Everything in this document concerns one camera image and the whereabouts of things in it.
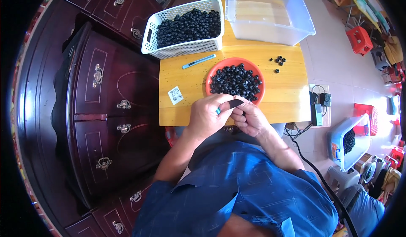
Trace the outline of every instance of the plastic storage box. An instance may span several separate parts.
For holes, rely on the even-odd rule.
[[[243,40],[294,46],[316,34],[303,0],[226,0],[225,19]]]
[[[355,131],[355,145],[351,152],[344,155],[344,135],[352,128]],[[371,144],[369,116],[350,117],[327,132],[327,150],[330,159],[347,172],[368,150]]]
[[[210,10],[218,11],[221,19],[220,35],[216,38],[184,42],[181,44],[175,44],[172,46],[157,49],[158,44],[156,33],[158,30],[158,25],[160,25],[163,20],[173,20],[176,15],[183,15],[191,11],[193,8],[200,9],[201,11],[206,12],[210,12]],[[151,17],[148,19],[147,26],[145,27],[141,52],[143,54],[151,54],[154,57],[158,57],[159,59],[165,59],[181,55],[221,50],[223,48],[223,35],[224,16],[221,0],[200,0],[196,2],[190,2],[151,15]]]

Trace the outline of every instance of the clear plastic container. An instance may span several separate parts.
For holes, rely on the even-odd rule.
[[[344,155],[344,135],[354,129],[355,145]],[[368,151],[371,144],[371,130],[368,114],[350,117],[327,132],[327,150],[330,159],[347,172]]]
[[[303,0],[226,0],[225,19],[242,40],[294,46],[316,34]]]

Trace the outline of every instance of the yellow wooden table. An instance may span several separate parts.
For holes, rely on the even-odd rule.
[[[305,63],[300,45],[294,47],[238,40],[230,23],[225,21],[223,48],[220,51],[203,52],[161,60],[159,75],[159,122],[161,126],[186,126],[189,124],[190,106],[206,96],[205,82],[210,69],[229,57],[250,60],[261,70],[266,84],[265,95],[259,108],[270,123],[309,121],[310,99]],[[216,58],[182,69],[182,66],[216,54]],[[286,58],[284,66],[269,62],[277,56]],[[184,99],[173,105],[168,92],[179,87]]]

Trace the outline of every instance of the hand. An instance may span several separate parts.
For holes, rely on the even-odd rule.
[[[190,136],[203,142],[221,129],[234,109],[229,109],[230,105],[226,103],[232,99],[231,95],[221,93],[195,101],[192,104],[189,125],[185,128]]]
[[[231,118],[234,119],[234,124],[240,128],[243,133],[258,138],[260,135],[272,131],[273,128],[265,115],[254,103],[240,96],[235,96],[234,98],[243,101],[243,104],[237,106],[231,114]]]

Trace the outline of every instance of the red crate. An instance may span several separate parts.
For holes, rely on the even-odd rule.
[[[378,111],[374,106],[354,103],[354,116],[360,117],[365,113],[369,115],[371,136],[375,136],[378,133]]]

